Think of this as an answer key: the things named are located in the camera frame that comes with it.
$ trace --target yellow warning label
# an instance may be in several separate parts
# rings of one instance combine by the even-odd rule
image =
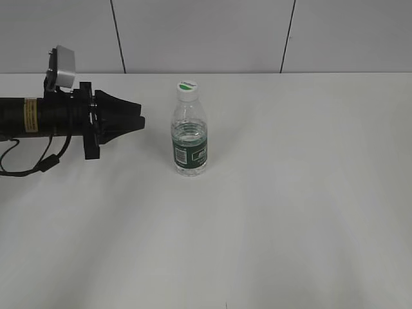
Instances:
[[[39,132],[39,126],[37,125],[37,99],[25,98],[24,99],[24,127],[27,133]]]

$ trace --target water bottle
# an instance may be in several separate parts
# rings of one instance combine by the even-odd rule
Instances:
[[[173,113],[171,133],[178,173],[197,176],[204,172],[207,165],[207,124],[196,82],[185,80],[178,84],[178,104]]]

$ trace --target black cylindrical motor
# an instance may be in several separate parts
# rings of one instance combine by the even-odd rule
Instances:
[[[0,141],[11,138],[82,135],[86,159],[100,158],[99,145],[143,129],[141,105],[101,90],[90,82],[71,93],[44,92],[44,98],[0,98]]]

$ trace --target gray wall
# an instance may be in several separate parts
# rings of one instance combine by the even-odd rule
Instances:
[[[412,71],[409,0],[113,0],[128,73]],[[2,0],[0,73],[123,72],[110,0]]]

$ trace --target white bottle cap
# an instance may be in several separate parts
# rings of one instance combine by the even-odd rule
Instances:
[[[178,84],[178,99],[183,102],[192,102],[199,98],[198,83],[192,80],[183,80]]]

